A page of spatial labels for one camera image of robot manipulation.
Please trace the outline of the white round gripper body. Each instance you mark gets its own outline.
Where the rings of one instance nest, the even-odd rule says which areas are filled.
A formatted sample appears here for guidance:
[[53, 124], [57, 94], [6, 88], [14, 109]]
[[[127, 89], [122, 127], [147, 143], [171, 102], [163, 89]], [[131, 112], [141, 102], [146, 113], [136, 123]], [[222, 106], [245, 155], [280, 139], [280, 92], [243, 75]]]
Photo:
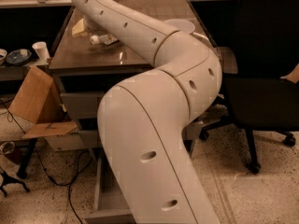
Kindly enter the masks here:
[[93, 35], [105, 35], [107, 33], [107, 31], [104, 28], [102, 28], [96, 22], [92, 21], [86, 15], [83, 16], [83, 23], [86, 31]]

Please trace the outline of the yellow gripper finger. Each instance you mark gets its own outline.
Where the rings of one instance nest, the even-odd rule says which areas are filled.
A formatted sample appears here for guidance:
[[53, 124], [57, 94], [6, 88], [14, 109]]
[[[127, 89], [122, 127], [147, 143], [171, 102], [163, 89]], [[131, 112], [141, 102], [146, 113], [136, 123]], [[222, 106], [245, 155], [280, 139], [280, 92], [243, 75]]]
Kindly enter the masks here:
[[85, 28], [84, 20], [79, 20], [72, 28], [72, 36], [73, 37], [83, 37], [86, 36], [87, 30]]

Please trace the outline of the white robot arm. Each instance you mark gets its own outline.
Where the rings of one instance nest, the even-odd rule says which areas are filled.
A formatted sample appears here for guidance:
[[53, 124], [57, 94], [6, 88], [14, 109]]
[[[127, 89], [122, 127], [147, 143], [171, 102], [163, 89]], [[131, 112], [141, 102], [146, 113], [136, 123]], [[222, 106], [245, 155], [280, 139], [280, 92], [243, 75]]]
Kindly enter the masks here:
[[97, 122], [109, 165], [137, 224], [220, 224], [182, 131], [213, 103], [221, 64], [206, 44], [119, 4], [72, 0], [76, 9], [151, 65], [102, 98]]

